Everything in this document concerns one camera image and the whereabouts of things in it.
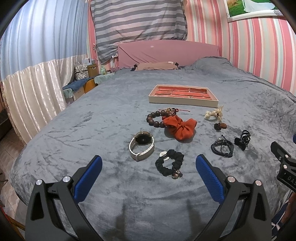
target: tray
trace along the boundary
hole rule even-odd
[[[187,85],[156,85],[149,103],[218,107],[218,99],[208,88]]]

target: white watch strap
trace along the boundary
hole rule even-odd
[[[140,152],[140,153],[134,153],[133,152],[133,149],[134,149],[134,147],[136,145],[136,138],[133,137],[131,139],[131,142],[130,142],[128,148],[129,148],[131,157],[133,159],[135,159],[136,161],[141,161],[141,160],[146,159],[147,157],[149,157],[153,153],[153,151],[154,151],[154,138],[153,137],[151,137],[151,138],[152,138],[152,144],[150,145],[150,147],[146,151],[143,151],[143,152]]]

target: green grass in picture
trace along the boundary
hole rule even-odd
[[[266,0],[252,0],[252,1],[253,2],[266,2]],[[231,17],[246,13],[244,11],[244,6],[242,4],[242,0],[236,1],[236,3],[232,7],[229,7],[228,10],[229,10],[229,15]]]

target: headboard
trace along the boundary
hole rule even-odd
[[[118,44],[119,68],[131,68],[139,63],[177,62],[192,65],[207,56],[220,56],[219,47],[183,40],[142,40]]]

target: watch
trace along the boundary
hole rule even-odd
[[[151,145],[146,151],[140,153],[133,152],[133,149],[136,145],[147,145],[149,143],[151,143]],[[135,159],[136,161],[144,160],[149,157],[154,151],[154,138],[149,132],[140,131],[133,136],[128,148],[133,159]]]

